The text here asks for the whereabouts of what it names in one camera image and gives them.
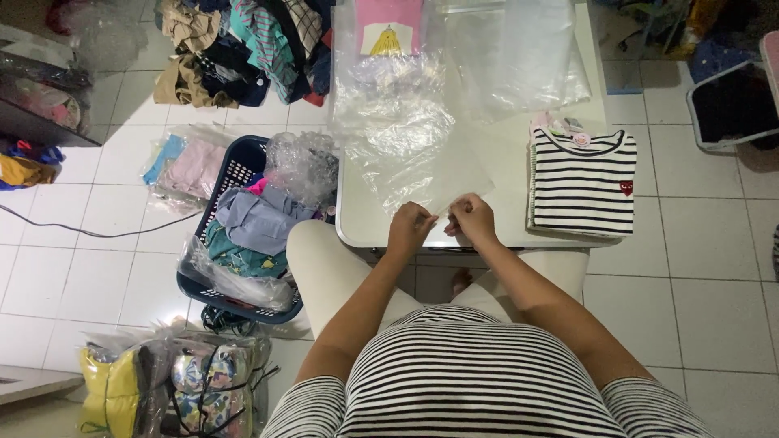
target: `woman's right hand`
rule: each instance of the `woman's right hand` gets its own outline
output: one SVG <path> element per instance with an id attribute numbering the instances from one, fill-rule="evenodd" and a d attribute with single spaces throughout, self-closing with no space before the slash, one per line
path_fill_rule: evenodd
<path id="1" fill-rule="evenodd" d="M 476 193 L 462 195 L 449 206 L 449 225 L 444 232 L 449 237 L 465 234 L 474 247 L 498 242 L 492 208 Z"/>

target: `woman's left hand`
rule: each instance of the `woman's left hand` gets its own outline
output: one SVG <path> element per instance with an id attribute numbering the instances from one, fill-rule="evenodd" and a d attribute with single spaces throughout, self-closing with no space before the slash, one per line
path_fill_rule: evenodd
<path id="1" fill-rule="evenodd" d="M 405 203 L 395 213 L 389 226 L 386 255 L 397 256 L 404 262 L 410 259 L 425 242 L 438 219 L 417 203 Z"/>

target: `pink folded clothing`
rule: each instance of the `pink folded clothing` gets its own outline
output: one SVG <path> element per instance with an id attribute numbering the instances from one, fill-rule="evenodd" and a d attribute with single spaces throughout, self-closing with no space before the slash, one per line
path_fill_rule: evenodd
<path id="1" fill-rule="evenodd" d="M 417 55 L 423 0 L 356 0 L 361 55 Z"/>
<path id="2" fill-rule="evenodd" d="M 262 178 L 257 183 L 250 185 L 246 189 L 257 196 L 260 196 L 263 194 L 263 190 L 265 190 L 266 185 L 268 185 L 268 178 Z"/>
<path id="3" fill-rule="evenodd" d="M 157 184 L 199 198 L 210 198 L 226 151 L 202 140 L 190 140 L 176 161 L 160 173 Z"/>

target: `white table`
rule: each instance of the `white table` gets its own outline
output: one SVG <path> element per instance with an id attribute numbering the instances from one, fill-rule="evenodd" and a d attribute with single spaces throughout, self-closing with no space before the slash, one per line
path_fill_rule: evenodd
<path id="1" fill-rule="evenodd" d="M 606 94 L 601 56 L 590 24 L 587 3 L 576 4 L 576 40 L 590 80 L 592 98 L 585 103 L 563 108 L 553 114 L 558 118 L 577 118 L 588 132 L 606 133 L 608 125 L 604 110 Z M 448 80 L 446 93 L 459 93 L 454 81 Z M 527 144 L 530 141 L 529 124 L 532 114 L 518 115 L 488 127 L 473 125 L 469 129 L 483 131 L 498 139 L 479 145 L 478 153 L 485 170 L 495 184 L 495 190 L 485 200 L 495 211 L 495 230 L 501 242 L 516 248 L 595 247 L 614 243 L 612 240 L 587 236 L 561 235 L 528 231 L 527 217 Z M 468 247 L 465 240 L 458 242 L 444 234 L 447 221 L 441 220 L 430 232 L 425 247 Z M 336 229 L 348 245 L 360 248 L 385 247 L 390 231 L 390 217 L 382 210 L 371 193 L 360 170 L 346 157 L 340 161 Z"/>

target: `red heart logo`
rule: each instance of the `red heart logo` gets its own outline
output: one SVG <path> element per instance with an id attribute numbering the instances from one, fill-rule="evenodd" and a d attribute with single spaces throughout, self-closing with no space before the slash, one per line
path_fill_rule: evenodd
<path id="1" fill-rule="evenodd" d="M 633 181 L 620 181 L 619 188 L 625 196 L 630 196 L 633 194 Z"/>

